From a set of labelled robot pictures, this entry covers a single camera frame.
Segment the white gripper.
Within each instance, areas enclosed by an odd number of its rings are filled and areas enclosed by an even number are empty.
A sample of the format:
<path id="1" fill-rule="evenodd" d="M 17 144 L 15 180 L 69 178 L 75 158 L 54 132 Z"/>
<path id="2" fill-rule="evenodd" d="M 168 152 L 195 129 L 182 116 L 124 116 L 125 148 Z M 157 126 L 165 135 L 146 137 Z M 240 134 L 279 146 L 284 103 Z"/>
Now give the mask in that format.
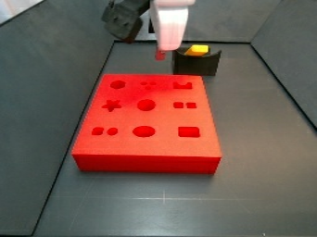
<path id="1" fill-rule="evenodd" d="M 149 12 L 158 41 L 158 61 L 165 59 L 165 51 L 174 51 L 181 46 L 191 6 L 195 3 L 196 0 L 150 0 Z"/>

